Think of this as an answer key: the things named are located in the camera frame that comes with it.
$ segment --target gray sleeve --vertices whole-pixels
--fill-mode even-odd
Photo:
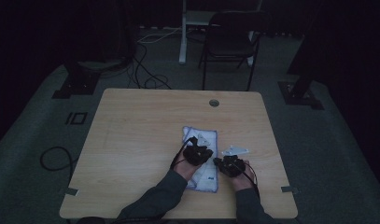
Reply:
[[[242,189],[235,192],[236,218],[239,224],[269,224],[276,223],[264,212],[254,189]]]
[[[161,182],[149,189],[139,200],[123,208],[117,220],[139,217],[162,217],[176,207],[187,186],[187,181],[169,170]]]

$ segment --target cable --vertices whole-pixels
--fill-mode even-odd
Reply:
[[[177,164],[179,164],[179,163],[185,161],[185,160],[186,160],[186,159],[183,159],[183,160],[181,160],[181,161],[176,162],[176,163],[175,163],[175,166],[176,166]]]
[[[140,44],[154,44],[154,43],[157,43],[158,41],[160,41],[160,40],[166,38],[167,36],[169,36],[169,35],[173,35],[173,34],[174,34],[176,31],[178,31],[180,28],[181,28],[181,26],[175,28],[174,31],[172,31],[171,33],[168,33],[168,34],[152,34],[152,35],[146,35],[146,36],[142,37],[141,39],[137,40],[137,43],[140,43]],[[151,36],[159,36],[159,35],[162,35],[162,37],[158,38],[157,40],[149,41],[149,42],[145,42],[145,41],[143,41],[144,39],[149,38],[149,37],[151,37]]]
[[[246,177],[246,178],[251,182],[251,184],[253,185],[254,190],[255,190],[256,192],[258,192],[258,195],[259,195],[259,197],[260,197],[260,193],[259,193],[259,190],[258,190],[258,187],[257,187],[257,185],[258,185],[257,175],[256,175],[256,172],[254,172],[253,168],[252,168],[249,164],[245,163],[248,167],[250,167],[251,171],[253,172],[253,175],[254,175],[254,177],[255,177],[256,183],[254,183],[254,181],[251,179],[251,177],[248,176],[248,174],[246,174],[245,171],[241,170],[241,169],[240,169],[240,168],[239,168],[239,167],[238,167],[233,161],[229,161],[229,162],[230,162],[230,164],[233,165],[236,169],[238,169],[243,175],[245,175],[245,177]]]
[[[142,45],[142,44],[140,44],[140,43],[139,43],[138,45],[141,46],[141,47],[144,49],[145,52],[144,52],[143,56],[141,57],[140,61],[137,60],[137,59],[134,57],[134,60],[137,62],[137,66],[136,66],[136,68],[134,69],[134,77],[133,77],[133,75],[130,76],[131,81],[133,81],[134,84],[137,85],[137,88],[138,88],[138,89],[158,89],[159,87],[165,86],[165,87],[167,87],[168,89],[171,90],[172,88],[167,84],[167,82],[168,82],[168,78],[167,78],[166,76],[164,76],[164,75],[152,75],[152,74],[147,70],[147,68],[142,64],[143,60],[146,58],[146,55],[147,55],[147,47],[144,46],[144,45]],[[140,84],[140,81],[139,81],[139,78],[138,78],[138,70],[139,70],[140,67],[143,68],[144,71],[146,71],[146,73],[149,75],[149,78],[146,79],[146,81],[145,81],[145,83],[144,83],[143,86]],[[153,87],[153,88],[151,88],[151,87],[148,85],[148,83],[149,83],[150,81],[153,81],[153,82],[154,82],[154,87]]]
[[[60,150],[62,150],[62,151],[65,152],[65,154],[67,155],[67,158],[68,158],[68,160],[69,160],[69,163],[66,164],[65,166],[62,166],[62,167],[50,168],[50,167],[48,167],[48,166],[44,163],[44,156],[45,156],[47,153],[51,152],[52,150],[57,150],[57,149],[60,149]],[[66,148],[64,148],[64,147],[50,147],[50,148],[48,148],[47,150],[45,150],[45,151],[41,154],[39,160],[40,160],[40,164],[41,164],[42,168],[44,168],[44,169],[46,169],[46,170],[48,170],[48,171],[52,171],[52,172],[55,172],[55,171],[61,171],[61,170],[65,169],[65,168],[67,168],[67,167],[70,167],[70,176],[69,176],[69,178],[68,178],[68,184],[70,184],[70,180],[71,180],[71,178],[73,177],[73,173],[74,173],[74,163],[76,163],[76,162],[78,161],[78,158],[75,159],[75,160],[73,160],[72,157],[71,157],[71,155],[70,155],[70,152],[69,152]]]
[[[132,79],[133,79],[133,75],[134,75],[134,66],[133,65],[134,65],[134,63],[132,61],[132,66],[131,66],[132,72],[131,73],[129,73],[129,69],[126,70],[126,73],[128,74],[128,78],[129,78],[129,82],[128,82],[128,85],[126,86],[126,89],[129,88],[129,86],[131,85]]]
[[[176,160],[177,160],[178,156],[180,155],[181,151],[184,149],[184,147],[187,145],[187,143],[188,143],[191,139],[192,139],[192,138],[189,138],[189,139],[187,139],[187,141],[184,142],[184,144],[181,146],[180,150],[177,152],[177,154],[176,154],[175,157],[173,158],[172,163],[170,164],[170,169],[171,169],[171,170],[173,170],[173,168],[174,168],[178,163],[180,163],[180,162],[182,162],[182,161],[185,160],[185,159],[184,159],[184,160],[182,160],[182,161],[178,161],[178,162],[176,162]]]

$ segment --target table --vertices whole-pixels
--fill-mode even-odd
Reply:
[[[216,99],[219,106],[209,101]],[[294,218],[297,207],[262,97],[257,92],[107,89],[96,111],[60,215],[116,217],[166,174],[182,145],[184,126],[218,132],[218,151],[245,147],[257,173],[260,199],[275,218]],[[165,218],[235,218],[228,177],[217,193],[186,189]]]

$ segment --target person's right hand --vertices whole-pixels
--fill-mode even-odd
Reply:
[[[189,181],[192,178],[193,174],[195,174],[195,172],[199,169],[199,167],[201,167],[201,165],[194,166],[190,164],[184,157],[183,151],[181,151],[177,157],[173,170],[183,176],[184,179]]]
[[[248,167],[250,165],[249,161],[245,161],[245,173],[251,178],[251,181],[244,175],[240,174],[237,177],[232,177],[231,182],[233,185],[233,188],[235,191],[239,191],[241,189],[252,189],[253,188],[253,183],[254,183],[254,174],[251,172],[251,169]]]

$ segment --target chair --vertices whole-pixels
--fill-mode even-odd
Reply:
[[[246,91],[250,89],[260,38],[267,32],[270,20],[269,14],[261,11],[222,11],[210,19],[198,64],[200,68],[201,63],[204,63],[203,91],[207,63],[239,62],[239,68],[247,58],[253,57]]]

